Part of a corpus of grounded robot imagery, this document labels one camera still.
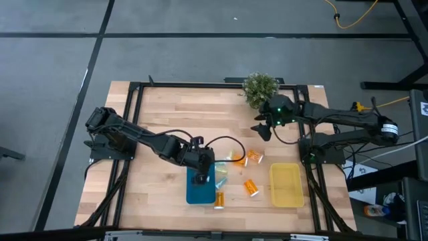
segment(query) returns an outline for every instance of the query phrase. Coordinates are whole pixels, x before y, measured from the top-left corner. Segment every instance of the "potted plant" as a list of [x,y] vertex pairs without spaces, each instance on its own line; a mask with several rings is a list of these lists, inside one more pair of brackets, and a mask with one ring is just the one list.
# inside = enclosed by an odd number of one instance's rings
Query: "potted plant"
[[251,108],[258,109],[265,100],[278,93],[279,87],[280,84],[274,77],[256,72],[250,74],[243,81],[242,88],[244,93],[240,94],[240,96],[247,98],[246,102]]

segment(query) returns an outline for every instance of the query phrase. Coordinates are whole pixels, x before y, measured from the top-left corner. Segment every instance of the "black floor stripe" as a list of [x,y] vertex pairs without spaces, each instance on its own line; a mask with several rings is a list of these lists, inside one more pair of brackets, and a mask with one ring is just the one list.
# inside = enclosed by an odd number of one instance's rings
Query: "black floor stripe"
[[[114,0],[110,0],[108,2],[106,14],[104,15],[104,19],[102,21],[102,25],[100,28],[100,33],[99,33],[100,35],[102,35],[106,31],[108,20],[110,19],[110,16],[112,13],[113,5],[114,5]],[[70,121],[68,123],[66,133],[63,137],[62,145],[58,151],[57,158],[54,163],[55,169],[53,170],[53,175],[49,181],[49,187],[46,191],[46,195],[40,209],[39,217],[35,224],[35,231],[44,230],[47,219],[49,218],[49,212],[54,202],[55,193],[58,188],[58,184],[60,183],[62,171],[64,170],[64,166],[66,164],[68,151],[70,150],[70,145],[72,144],[74,132],[76,130],[76,126],[80,117],[80,111],[83,107],[83,103],[89,88],[89,83],[92,77],[92,73],[94,72],[94,67],[95,67],[96,60],[98,58],[98,54],[100,53],[101,43],[102,43],[102,38],[98,37],[95,42],[94,49],[92,50],[88,68],[87,68],[85,77],[83,79],[82,87],[80,88],[78,97],[76,99],[76,103],[74,105],[74,109],[73,109]]]
[[23,37],[23,38],[85,38],[98,37],[99,33],[27,33],[27,32],[3,32],[0,37]]
[[104,38],[291,38],[291,39],[410,39],[407,33],[106,33]]

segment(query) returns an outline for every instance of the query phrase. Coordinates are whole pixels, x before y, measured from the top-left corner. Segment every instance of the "yellow container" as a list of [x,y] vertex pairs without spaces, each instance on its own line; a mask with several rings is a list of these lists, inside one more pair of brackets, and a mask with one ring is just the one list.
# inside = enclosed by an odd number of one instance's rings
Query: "yellow container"
[[304,205],[299,166],[274,163],[270,167],[272,204],[279,208],[301,208]]

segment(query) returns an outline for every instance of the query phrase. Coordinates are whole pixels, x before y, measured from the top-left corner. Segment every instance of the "wooden table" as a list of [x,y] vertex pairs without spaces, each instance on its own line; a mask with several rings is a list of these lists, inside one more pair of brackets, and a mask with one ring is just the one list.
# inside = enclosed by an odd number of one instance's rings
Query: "wooden table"
[[[129,82],[112,82],[106,106],[123,113]],[[310,101],[327,106],[323,86],[308,86]],[[213,205],[189,205],[186,202],[186,168],[171,165],[159,159],[141,144],[130,164],[126,193],[120,218],[121,228],[161,230],[223,230],[258,232],[313,232],[312,212],[308,195],[308,182],[300,164],[297,145],[284,145],[274,136],[265,142],[249,128],[258,122],[253,118],[245,99],[238,96],[239,89],[216,88],[144,88],[138,125],[152,132],[183,129],[193,136],[201,135],[205,142],[230,135],[239,139],[247,150],[263,151],[265,157],[258,165],[249,162],[246,168],[228,163],[228,182],[222,188],[225,209],[214,210]],[[281,94],[292,100],[291,90]],[[131,113],[136,97],[133,98]],[[299,138],[298,124],[277,128],[285,141]],[[332,125],[322,124],[317,132],[333,133]],[[230,150],[240,151],[239,145],[224,139],[214,142],[216,159],[227,156]],[[304,207],[275,208],[271,203],[269,169],[272,163],[298,163],[304,192]],[[90,168],[83,188],[75,224],[81,224],[100,204],[106,194],[112,161],[105,160]],[[356,229],[348,190],[343,173],[334,165],[323,165],[328,197],[339,215]],[[260,193],[249,197],[243,182],[253,179]],[[116,200],[110,206],[108,224]],[[318,211],[323,229],[326,229],[322,204]]]

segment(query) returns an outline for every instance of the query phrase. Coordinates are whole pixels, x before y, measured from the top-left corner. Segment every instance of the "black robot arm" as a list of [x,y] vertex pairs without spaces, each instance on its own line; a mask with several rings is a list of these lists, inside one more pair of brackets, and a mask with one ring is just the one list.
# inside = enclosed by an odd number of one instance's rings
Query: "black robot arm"
[[203,144],[202,137],[188,142],[174,135],[155,134],[124,120],[112,108],[96,108],[86,122],[86,128],[91,135],[104,135],[108,146],[119,152],[126,148],[127,139],[142,143],[162,160],[196,170],[194,182],[198,184],[206,182],[209,166],[215,159],[212,148],[199,147]]
[[367,142],[391,146],[397,143],[399,138],[397,124],[375,112],[359,113],[352,110],[334,110],[304,101],[294,103],[284,95],[275,95],[265,101],[260,107],[259,113],[255,120],[265,121],[265,124],[259,124],[251,129],[257,131],[265,141],[270,140],[272,135],[270,127],[284,126],[295,121],[310,125],[332,123],[362,128],[359,131],[335,135],[315,133],[310,140],[311,147],[314,148],[327,149],[332,145]]

